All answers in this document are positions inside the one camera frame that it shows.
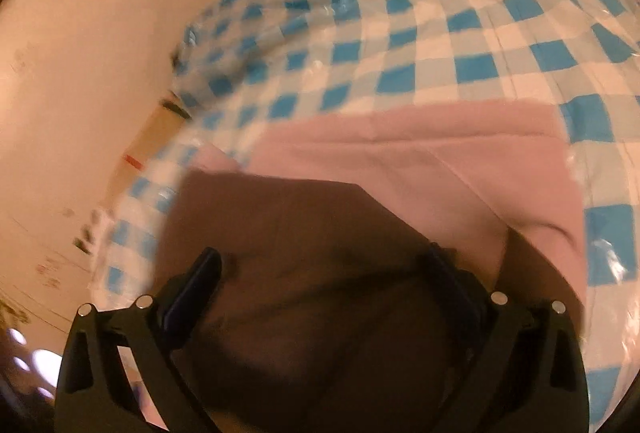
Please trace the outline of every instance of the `pink cloth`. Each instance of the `pink cloth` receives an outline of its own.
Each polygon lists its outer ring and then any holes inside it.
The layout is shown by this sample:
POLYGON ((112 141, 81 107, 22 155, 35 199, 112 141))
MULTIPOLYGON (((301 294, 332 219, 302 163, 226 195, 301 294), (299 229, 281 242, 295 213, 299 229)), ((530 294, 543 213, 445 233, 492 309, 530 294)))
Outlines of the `pink cloth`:
MULTIPOLYGON (((459 267, 487 288, 513 229, 584 305, 582 199, 567 153, 556 107, 488 100, 284 122, 257 143, 246 173, 357 184, 455 249, 459 267)), ((227 170, 229 159, 216 157, 207 170, 227 170)))

